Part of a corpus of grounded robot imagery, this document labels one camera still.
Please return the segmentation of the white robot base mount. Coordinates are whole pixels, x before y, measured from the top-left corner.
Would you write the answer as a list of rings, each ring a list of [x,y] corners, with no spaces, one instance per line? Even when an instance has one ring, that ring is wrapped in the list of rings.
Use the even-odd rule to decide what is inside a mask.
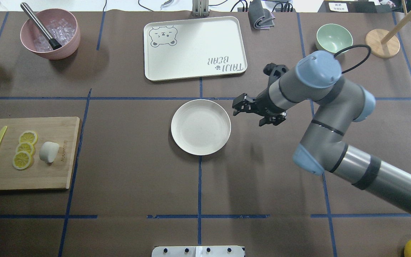
[[[158,246],[152,257],[244,257],[244,247],[237,245],[218,246]]]

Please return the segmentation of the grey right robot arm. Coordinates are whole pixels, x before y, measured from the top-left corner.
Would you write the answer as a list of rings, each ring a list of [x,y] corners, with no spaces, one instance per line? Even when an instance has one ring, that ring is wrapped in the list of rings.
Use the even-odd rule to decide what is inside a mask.
[[[370,192],[411,214],[411,174],[343,141],[352,122],[366,119],[375,109],[373,94],[342,75],[333,54],[319,50],[300,60],[291,70],[268,64],[268,86],[255,99],[246,93],[233,100],[233,115],[261,116],[259,126],[279,125],[286,111],[307,99],[319,106],[293,155],[302,169],[321,175],[325,171]]]

